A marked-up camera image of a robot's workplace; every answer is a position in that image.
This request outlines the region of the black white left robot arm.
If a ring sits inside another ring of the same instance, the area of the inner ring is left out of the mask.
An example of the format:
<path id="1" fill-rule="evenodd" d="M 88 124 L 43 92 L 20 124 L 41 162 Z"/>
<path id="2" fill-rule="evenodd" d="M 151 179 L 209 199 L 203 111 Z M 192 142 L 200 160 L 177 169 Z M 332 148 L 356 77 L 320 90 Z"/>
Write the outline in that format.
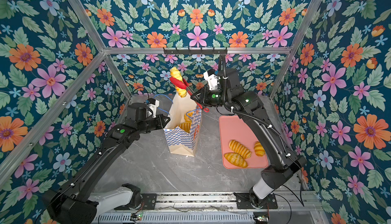
<path id="1" fill-rule="evenodd" d="M 86 164 L 58 191 L 48 190 L 43 196 L 50 217 L 60 224 L 90 224 L 103 213 L 135 200 L 140 204 L 138 189 L 125 185 L 106 193 L 93 193 L 95 186 L 110 168 L 143 133 L 163 129 L 170 117 L 158 114 L 142 121 L 126 120 L 112 128 L 103 143 Z"/>

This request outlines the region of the red metal kitchen tongs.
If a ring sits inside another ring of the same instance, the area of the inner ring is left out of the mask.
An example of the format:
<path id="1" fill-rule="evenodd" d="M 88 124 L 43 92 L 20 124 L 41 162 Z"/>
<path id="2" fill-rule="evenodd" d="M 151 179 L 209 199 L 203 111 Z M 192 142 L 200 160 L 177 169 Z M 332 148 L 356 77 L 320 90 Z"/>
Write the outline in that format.
<path id="1" fill-rule="evenodd" d="M 180 81 L 179 79 L 177 78 L 174 78 L 174 77 L 171 77 L 170 78 L 170 82 L 175 86 L 175 87 L 178 87 L 179 89 L 183 89 L 183 90 L 186 90 L 187 93 L 192 96 L 193 95 L 193 91 L 192 89 L 190 88 L 189 84 L 187 83 L 186 80 L 182 79 L 182 81 Z M 210 110 L 206 107 L 204 107 L 203 105 L 201 105 L 200 103 L 198 103 L 196 100 L 192 99 L 196 104 L 197 106 L 202 109 L 203 111 L 205 111 L 206 113 L 210 112 Z"/>

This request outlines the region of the braided bread roll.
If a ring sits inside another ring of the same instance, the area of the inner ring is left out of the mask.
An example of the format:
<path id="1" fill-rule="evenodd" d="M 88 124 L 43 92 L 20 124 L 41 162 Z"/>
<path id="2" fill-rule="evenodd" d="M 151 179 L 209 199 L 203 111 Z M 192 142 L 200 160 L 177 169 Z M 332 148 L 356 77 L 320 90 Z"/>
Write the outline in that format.
<path id="1" fill-rule="evenodd" d="M 181 98 L 185 98 L 187 96 L 187 82 L 183 79 L 177 67 L 170 69 L 170 75 L 170 82 L 175 86 L 178 95 Z"/>

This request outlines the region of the striped long bread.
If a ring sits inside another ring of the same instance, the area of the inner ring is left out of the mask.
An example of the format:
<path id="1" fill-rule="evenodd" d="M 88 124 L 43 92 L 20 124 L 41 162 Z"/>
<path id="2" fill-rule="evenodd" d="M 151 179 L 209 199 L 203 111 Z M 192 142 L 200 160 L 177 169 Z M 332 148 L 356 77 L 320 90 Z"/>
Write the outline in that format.
<path id="1" fill-rule="evenodd" d="M 179 124 L 178 127 L 181 128 L 182 130 L 184 130 L 185 132 L 190 133 L 191 124 L 192 124 L 192 122 L 183 122 L 183 123 Z"/>
<path id="2" fill-rule="evenodd" d="M 236 141 L 236 140 L 231 140 L 229 142 L 229 148 L 239 154 L 241 157 L 243 157 L 244 159 L 248 159 L 251 157 L 251 151 L 245 147 L 243 144 L 241 144 L 240 142 Z"/>

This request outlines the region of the golden croissant bread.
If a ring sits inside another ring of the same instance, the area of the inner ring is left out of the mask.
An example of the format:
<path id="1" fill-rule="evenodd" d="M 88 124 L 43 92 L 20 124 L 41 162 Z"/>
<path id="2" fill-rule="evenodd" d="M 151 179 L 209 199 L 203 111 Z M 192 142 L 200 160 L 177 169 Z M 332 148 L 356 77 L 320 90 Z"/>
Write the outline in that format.
<path id="1" fill-rule="evenodd" d="M 236 167 L 247 168 L 248 166 L 246 160 L 238 153 L 225 153 L 224 158 Z"/>

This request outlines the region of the blue checkered paper bag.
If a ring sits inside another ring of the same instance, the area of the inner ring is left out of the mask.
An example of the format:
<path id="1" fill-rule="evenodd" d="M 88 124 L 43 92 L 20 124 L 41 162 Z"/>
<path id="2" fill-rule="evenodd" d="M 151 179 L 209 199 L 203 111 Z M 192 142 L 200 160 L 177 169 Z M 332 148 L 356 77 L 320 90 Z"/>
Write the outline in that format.
<path id="1" fill-rule="evenodd" d="M 169 110 L 170 122 L 164 133 L 172 154 L 194 157 L 202 123 L 202 110 L 190 95 L 176 94 Z"/>

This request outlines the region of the orange yellow bun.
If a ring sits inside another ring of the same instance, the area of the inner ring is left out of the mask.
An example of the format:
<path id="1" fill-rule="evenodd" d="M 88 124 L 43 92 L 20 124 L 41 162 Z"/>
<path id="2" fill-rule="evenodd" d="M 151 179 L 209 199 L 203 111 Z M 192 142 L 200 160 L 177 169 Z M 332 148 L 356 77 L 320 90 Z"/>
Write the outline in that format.
<path id="1" fill-rule="evenodd" d="M 184 120 L 185 122 L 191 122 L 193 117 L 194 111 L 189 111 L 184 114 Z"/>

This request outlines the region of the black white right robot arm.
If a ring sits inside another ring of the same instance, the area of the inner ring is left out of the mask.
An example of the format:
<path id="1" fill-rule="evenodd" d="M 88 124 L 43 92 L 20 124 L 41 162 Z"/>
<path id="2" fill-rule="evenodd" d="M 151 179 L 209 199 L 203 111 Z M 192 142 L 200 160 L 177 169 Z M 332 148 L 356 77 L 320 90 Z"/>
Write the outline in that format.
<path id="1" fill-rule="evenodd" d="M 264 206 L 275 190 L 306 165 L 306 158 L 288 147 L 287 141 L 269 119 L 263 102 L 255 92 L 244 91 L 242 87 L 228 91 L 211 91 L 204 87 L 190 98 L 203 107 L 223 106 L 238 115 L 265 149 L 270 165 L 261 172 L 261 179 L 249 191 L 249 201 L 254 207 Z"/>

